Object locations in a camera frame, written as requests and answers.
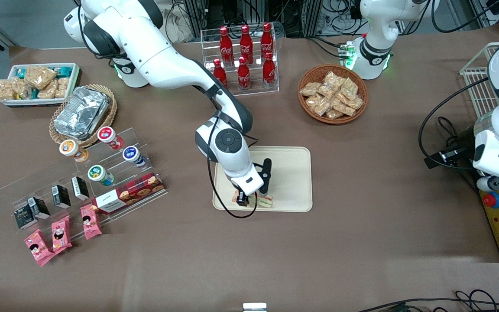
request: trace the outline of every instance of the brown table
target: brown table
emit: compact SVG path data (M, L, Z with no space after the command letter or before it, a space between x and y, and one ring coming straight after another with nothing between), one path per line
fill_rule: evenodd
M194 131L213 109L198 91L128 88L85 49L12 50L12 64L75 62L83 85L113 90L113 126L149 142L169 194L43 268L0 222L0 311L237 311L243 302L355 311L474 288L499 300L499 256L476 194L451 170L427 170L417 146L424 116L463 86L458 70L494 41L499 27L399 38L390 67L366 83L366 112L327 126L301 109L297 85L335 59L304 39L279 40L281 91L241 101L260 144L311 151L314 205L243 221L212 207ZM177 48L201 58L196 43ZM440 110L458 130L475 116L466 99ZM48 136L54 111L0 104L0 187L62 159ZM444 143L434 120L424 142L430 152Z

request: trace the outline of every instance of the white wire rack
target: white wire rack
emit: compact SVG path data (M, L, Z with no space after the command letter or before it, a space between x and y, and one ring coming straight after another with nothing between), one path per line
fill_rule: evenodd
M463 76L467 85L487 77L488 62L498 47L499 42L487 44L471 61L463 66L459 74ZM485 115L499 105L499 99L496 97L488 81L475 85L475 87L470 88L468 91L477 117Z

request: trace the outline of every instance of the aluminum foil container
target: aluminum foil container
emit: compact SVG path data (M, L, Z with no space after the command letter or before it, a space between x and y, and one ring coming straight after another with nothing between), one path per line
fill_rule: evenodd
M76 87L63 112L55 118L55 130L65 136L87 140L97 129L110 101L105 93Z

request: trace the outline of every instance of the red emergency stop button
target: red emergency stop button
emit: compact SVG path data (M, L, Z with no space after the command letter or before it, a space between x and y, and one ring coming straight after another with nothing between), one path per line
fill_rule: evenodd
M490 192L483 196L483 203L488 207L492 207L494 209L499 208L499 195L496 192Z

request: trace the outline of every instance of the floor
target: floor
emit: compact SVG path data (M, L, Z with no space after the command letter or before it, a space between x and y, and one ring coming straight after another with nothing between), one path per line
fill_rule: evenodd
M437 23L445 29L456 25L448 9L448 2L442 0L436 12ZM461 23L471 18L472 13L467 0L453 3ZM24 47L80 47L80 43L73 41L64 32L62 24L63 16L75 6L72 0L0 0L0 28ZM416 33L435 31L430 20L425 19ZM6 78L9 65L7 53L0 52L0 79Z

